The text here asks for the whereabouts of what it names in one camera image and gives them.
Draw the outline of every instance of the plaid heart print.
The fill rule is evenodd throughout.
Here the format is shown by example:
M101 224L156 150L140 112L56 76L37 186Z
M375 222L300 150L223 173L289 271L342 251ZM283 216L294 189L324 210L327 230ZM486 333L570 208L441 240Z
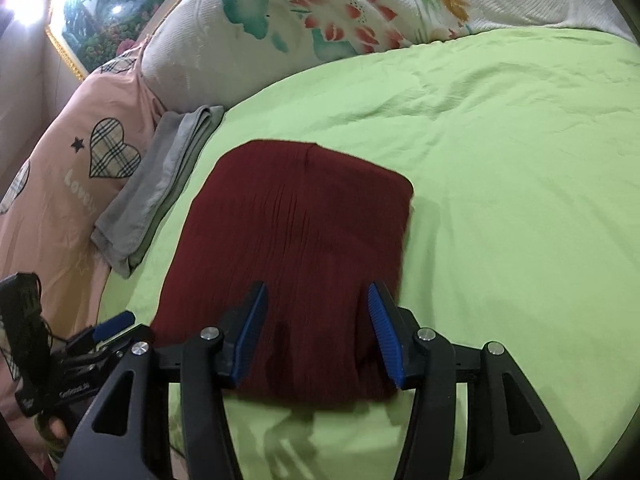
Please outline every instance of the plaid heart print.
M97 123L91 132L90 178L127 178L138 168L140 152L124 142L122 123L113 117Z
M18 198L18 195L22 193L24 186L27 185L27 180L29 178L29 170L30 170L30 164L29 164L29 159L27 159L27 161L22 165L20 170L18 170L18 173L15 175L15 178L12 181L11 186L9 186L9 189L7 190L4 198L2 199L2 202L0 202L0 215L3 215L7 211L9 211L11 204L14 203L14 200Z
M127 72L132 66L136 63L136 58L131 57L132 52L125 52L118 57L114 57L110 61L107 61L104 65L100 67L100 73L104 74L105 72L110 72L114 74L119 74L122 72Z
M11 377L14 381L18 381L20 379L20 370L15 364L14 359L11 357L11 347L9 346L9 339L6 336L6 332L4 330L4 323L2 322L2 318L0 317L0 354L4 357L6 361L9 371L11 372Z

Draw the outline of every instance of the gray towel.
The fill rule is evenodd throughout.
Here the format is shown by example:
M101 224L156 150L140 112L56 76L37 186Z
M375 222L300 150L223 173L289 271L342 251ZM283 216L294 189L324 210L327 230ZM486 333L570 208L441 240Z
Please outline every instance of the gray towel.
M137 170L98 217L91 240L122 277L128 278L142 262L223 114L222 106L165 113Z

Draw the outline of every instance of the floral blanket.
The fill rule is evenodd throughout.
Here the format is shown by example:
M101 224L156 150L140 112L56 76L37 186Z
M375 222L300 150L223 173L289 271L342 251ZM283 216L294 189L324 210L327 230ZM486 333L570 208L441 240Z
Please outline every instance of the floral blanket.
M230 107L321 63L520 26L633 41L611 0L183 0L150 42L143 74L171 110Z

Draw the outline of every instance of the pink pillow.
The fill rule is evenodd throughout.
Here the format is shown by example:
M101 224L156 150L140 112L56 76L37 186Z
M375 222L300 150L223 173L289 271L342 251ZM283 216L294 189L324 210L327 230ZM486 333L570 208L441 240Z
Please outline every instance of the pink pillow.
M80 85L0 202L0 278L36 272L44 317L62 337L97 318L110 268L89 236L136 170L164 111L142 79L143 49L106 63ZM0 410L36 458L42 441L14 391L0 358Z

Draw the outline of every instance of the wrinkled fabric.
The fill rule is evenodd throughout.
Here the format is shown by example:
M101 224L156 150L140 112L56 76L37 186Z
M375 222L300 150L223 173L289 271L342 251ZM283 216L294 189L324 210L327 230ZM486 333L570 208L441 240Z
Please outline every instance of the wrinkled fabric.
M100 317L126 308L152 321L191 203L225 153L252 139L316 142L411 181L399 304L451 342L502 342L587 479L638 407L638 81L637 45L551 28L297 74L228 111L135 282L110 276ZM453 478L463 476L464 393ZM225 411L248 478L302 478L307 466L315 478L389 480L412 398L323 411L228 395Z
M400 174L316 144L232 150L191 204L151 324L156 344L215 326L260 280L269 308L242 393L321 405L388 398L367 287L398 290L412 194Z

